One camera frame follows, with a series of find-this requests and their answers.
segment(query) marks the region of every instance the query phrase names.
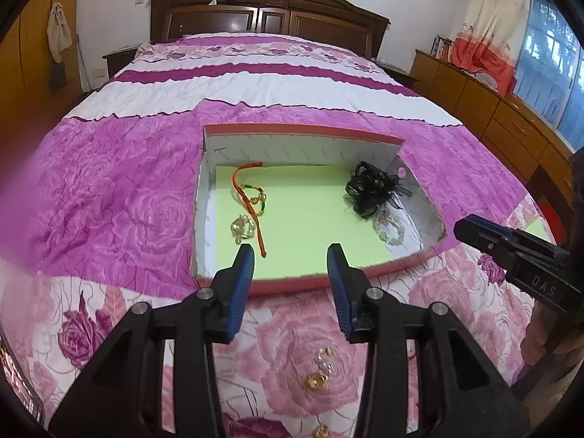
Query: black flower hair clip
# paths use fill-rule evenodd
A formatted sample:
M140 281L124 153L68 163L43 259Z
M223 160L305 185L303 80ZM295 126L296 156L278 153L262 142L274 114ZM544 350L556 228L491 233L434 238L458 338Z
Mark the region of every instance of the black flower hair clip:
M351 197L353 210L363 219L369 219L379 206L389 202L396 209L401 207L396 196L411 196L411 192L399 184L399 177L387 174L364 161L359 162L351 181L345 187Z

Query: green paper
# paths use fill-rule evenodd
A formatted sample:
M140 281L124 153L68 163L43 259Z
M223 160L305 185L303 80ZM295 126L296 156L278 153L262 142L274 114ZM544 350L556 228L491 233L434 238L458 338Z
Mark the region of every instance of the green paper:
M247 214L231 184L235 168L217 167L216 252L217 269L231 266L239 249L231 223ZM268 253L262 258L257 232L248 242L255 251L254 280L300 277L326 273L326 250L343 246L349 265L363 268L391 260L372 222L356 215L345 199L350 179L342 166L274 166L249 168L237 173L239 184L253 184L266 193L266 210L259 217ZM256 197L246 189L247 197Z
M550 236L548 236L547 232L545 232L543 219L538 215L535 216L523 230L525 232L529 232L531 235L539 237L544 241L551 242Z

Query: nightstand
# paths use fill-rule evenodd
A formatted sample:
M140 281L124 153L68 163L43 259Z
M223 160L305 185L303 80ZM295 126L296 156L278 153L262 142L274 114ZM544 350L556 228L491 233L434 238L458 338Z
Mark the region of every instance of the nightstand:
M402 86L408 87L408 89L412 89L414 83L417 81L415 77L411 76L410 74L408 74L403 69L400 69L397 66L392 66L391 64L388 64L385 61L373 60L373 62L377 64L379 67L381 67L389 77L391 77L396 82L402 84Z
M105 56L102 56L102 59L107 61L107 74L108 77L113 77L119 71L121 71L124 67L126 67L129 63L134 60L136 55L137 49L140 47L140 44L135 44L133 46L125 46L124 48L118 49L117 51L110 52Z

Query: wall outlet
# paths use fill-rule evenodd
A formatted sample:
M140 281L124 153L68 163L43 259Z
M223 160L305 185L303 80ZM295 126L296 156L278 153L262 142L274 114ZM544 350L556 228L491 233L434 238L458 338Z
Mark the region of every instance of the wall outlet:
M95 69L91 73L91 77L92 78L100 78L100 77L105 77L105 76L106 76L106 70L105 69Z

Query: silver bolt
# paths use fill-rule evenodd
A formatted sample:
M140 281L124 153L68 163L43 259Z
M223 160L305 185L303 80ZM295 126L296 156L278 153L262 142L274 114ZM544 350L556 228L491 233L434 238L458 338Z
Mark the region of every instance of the silver bolt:
M211 288L201 288L197 292L197 298L200 300L209 300L210 298L213 297L214 294L215 294L215 292L212 291Z
M446 313L448 313L448 306L446 306L444 303L434 303L432 305L432 311L438 316L444 316Z
M383 296L383 290L377 287L369 288L365 293L372 300L380 300Z
M148 311L148 306L148 303L140 301L140 303L136 303L134 306L132 306L132 313L135 315L143 315Z

